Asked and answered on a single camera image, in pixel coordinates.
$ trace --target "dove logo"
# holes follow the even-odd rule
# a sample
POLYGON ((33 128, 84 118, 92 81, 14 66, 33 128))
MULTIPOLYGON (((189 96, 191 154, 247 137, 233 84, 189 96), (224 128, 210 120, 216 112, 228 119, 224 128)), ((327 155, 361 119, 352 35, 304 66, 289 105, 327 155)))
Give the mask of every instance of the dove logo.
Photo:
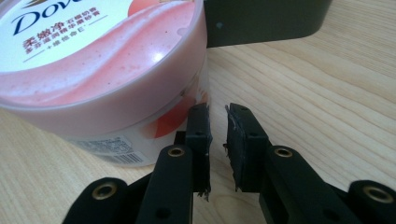
MULTIPOLYGON (((16 23, 14 35, 20 34, 28 28, 35 25, 41 18, 49 18, 61 9, 66 9, 71 2, 80 2, 82 0, 67 0, 66 2, 57 2, 46 7, 43 11, 30 11, 26 12, 19 17, 15 18, 11 23, 16 23)), ((33 7, 41 3, 47 2, 47 0, 35 0, 28 3, 27 7, 33 7)))

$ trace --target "wood grain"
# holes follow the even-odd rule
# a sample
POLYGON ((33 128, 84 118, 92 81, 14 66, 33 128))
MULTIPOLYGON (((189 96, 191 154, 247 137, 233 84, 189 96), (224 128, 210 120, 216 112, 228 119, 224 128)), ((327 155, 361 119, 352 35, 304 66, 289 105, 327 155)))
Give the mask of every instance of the wood grain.
MULTIPOLYGON (((293 147, 328 183, 372 179, 396 189, 396 3, 333 1, 306 38, 209 49, 209 203, 194 223, 264 223, 257 194, 234 191, 224 106, 249 107, 273 144, 293 147)), ((153 166, 120 168, 0 110, 0 223, 61 223, 92 181, 132 183, 153 166)))

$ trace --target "light wooden surface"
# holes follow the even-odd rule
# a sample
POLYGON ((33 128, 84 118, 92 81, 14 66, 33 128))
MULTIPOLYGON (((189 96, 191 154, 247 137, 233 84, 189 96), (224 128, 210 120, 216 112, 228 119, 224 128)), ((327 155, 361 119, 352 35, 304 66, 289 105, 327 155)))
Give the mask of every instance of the light wooden surface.
MULTIPOLYGON (((257 194, 234 192, 224 106, 249 107, 273 144, 293 147, 328 183, 372 179, 396 189, 396 2, 336 0, 306 38, 208 50, 210 202, 194 223, 264 223, 257 194)), ((61 223, 92 181, 127 183, 152 166, 97 160, 0 110, 0 223, 61 223)))

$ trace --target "black object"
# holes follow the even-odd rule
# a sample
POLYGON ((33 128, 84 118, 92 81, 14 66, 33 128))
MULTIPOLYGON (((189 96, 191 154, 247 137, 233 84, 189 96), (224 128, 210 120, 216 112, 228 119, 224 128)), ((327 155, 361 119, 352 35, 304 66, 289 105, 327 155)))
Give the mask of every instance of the black object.
POLYGON ((251 111, 230 104, 227 144, 235 185, 260 193, 267 223, 396 223, 396 192, 355 181, 348 193, 326 184, 294 149, 272 146, 251 111))
POLYGON ((207 47, 312 35, 332 0, 205 0, 207 47))
POLYGON ((191 223, 192 193, 208 197, 212 136, 206 104, 189 111, 186 132, 165 147, 150 175, 130 186, 117 178, 91 183, 71 206, 65 224, 191 223))

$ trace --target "brass screw hole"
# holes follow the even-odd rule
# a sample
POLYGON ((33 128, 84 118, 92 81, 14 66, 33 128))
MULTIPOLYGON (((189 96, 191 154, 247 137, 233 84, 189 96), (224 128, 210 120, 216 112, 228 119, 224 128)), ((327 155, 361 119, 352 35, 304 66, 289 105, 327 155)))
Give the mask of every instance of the brass screw hole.
POLYGON ((376 188, 374 186, 365 186, 363 192, 369 196, 369 198, 379 203, 393 203, 393 197, 386 191, 376 188))
POLYGON ((93 190, 92 197, 96 200, 107 199, 117 192, 117 185, 114 182, 106 182, 93 190))
POLYGON ((277 148, 275 149, 275 154, 280 157, 289 158, 293 156, 293 153, 285 148, 277 148))
POLYGON ((184 155, 184 150, 179 147, 174 147, 168 150, 168 155, 171 157, 181 157, 184 155))

